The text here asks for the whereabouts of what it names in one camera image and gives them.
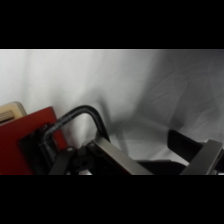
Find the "white wall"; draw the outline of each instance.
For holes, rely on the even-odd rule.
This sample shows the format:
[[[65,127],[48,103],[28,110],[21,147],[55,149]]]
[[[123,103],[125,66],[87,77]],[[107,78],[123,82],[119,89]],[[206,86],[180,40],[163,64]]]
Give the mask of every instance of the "white wall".
[[[0,105],[58,117],[89,104],[134,159],[172,158],[167,130],[224,141],[223,50],[0,50]],[[95,134],[84,115],[64,129],[79,146]]]

